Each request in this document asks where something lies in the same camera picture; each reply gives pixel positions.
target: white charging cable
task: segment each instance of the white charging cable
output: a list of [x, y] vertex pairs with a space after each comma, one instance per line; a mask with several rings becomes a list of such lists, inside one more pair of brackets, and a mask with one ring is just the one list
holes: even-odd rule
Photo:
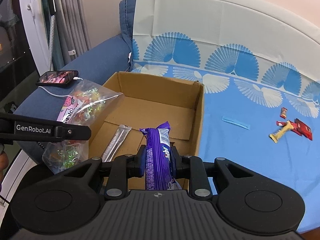
[[[83, 80], [82, 78], [79, 78], [79, 77], [74, 77], [73, 78], [74, 80]], [[39, 88], [42, 88], [44, 91], [46, 91], [48, 94], [54, 96], [54, 97], [58, 97], [58, 98], [65, 98], [67, 97], [68, 95], [56, 95], [56, 94], [53, 94], [51, 93], [50, 91], [48, 91], [46, 88], [42, 87], [42, 86], [39, 86]]]
[[46, 91], [48, 94], [50, 94], [50, 95], [52, 95], [52, 96], [54, 96], [54, 97], [57, 97], [57, 98], [65, 98], [65, 97], [68, 96], [68, 95], [62, 96], [62, 95], [53, 94], [53, 93], [51, 93], [50, 91], [48, 91], [47, 89], [45, 89], [44, 87], [41, 87], [41, 86], [39, 86], [39, 88], [42, 88], [42, 89], [43, 89], [44, 91]]

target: clear plastic bag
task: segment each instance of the clear plastic bag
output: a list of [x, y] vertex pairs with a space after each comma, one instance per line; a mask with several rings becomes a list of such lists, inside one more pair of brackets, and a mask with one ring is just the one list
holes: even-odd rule
[[[124, 97], [88, 80], [82, 80], [66, 98], [57, 121], [91, 127], [102, 114], [107, 116]], [[87, 141], [65, 140], [48, 143], [42, 160], [49, 169], [57, 174], [88, 159]]]

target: cardboard box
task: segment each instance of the cardboard box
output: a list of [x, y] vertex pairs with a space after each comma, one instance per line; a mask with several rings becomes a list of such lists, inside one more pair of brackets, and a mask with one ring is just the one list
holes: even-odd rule
[[[106, 118], [102, 115], [92, 126], [89, 158], [100, 157], [119, 125], [131, 126], [116, 156], [136, 154], [146, 144], [139, 128], [157, 127], [169, 122], [170, 141], [180, 155], [197, 155], [204, 111], [204, 87], [199, 82], [148, 74], [114, 73], [103, 85], [124, 93], [124, 100]], [[180, 179], [181, 186], [186, 186]], [[128, 189], [145, 189], [144, 178], [131, 178]]]

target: gray curtain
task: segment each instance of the gray curtain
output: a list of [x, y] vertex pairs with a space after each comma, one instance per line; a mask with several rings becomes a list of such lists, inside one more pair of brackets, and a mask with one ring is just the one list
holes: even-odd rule
[[82, 0], [55, 0], [56, 22], [63, 59], [67, 64], [90, 48], [88, 32], [83, 17]]

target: purple candy bar wrapper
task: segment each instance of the purple candy bar wrapper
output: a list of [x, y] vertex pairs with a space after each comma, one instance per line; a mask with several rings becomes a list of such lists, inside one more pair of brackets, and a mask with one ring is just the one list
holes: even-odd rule
[[170, 125], [140, 129], [147, 138], [146, 190], [181, 189], [170, 167]]

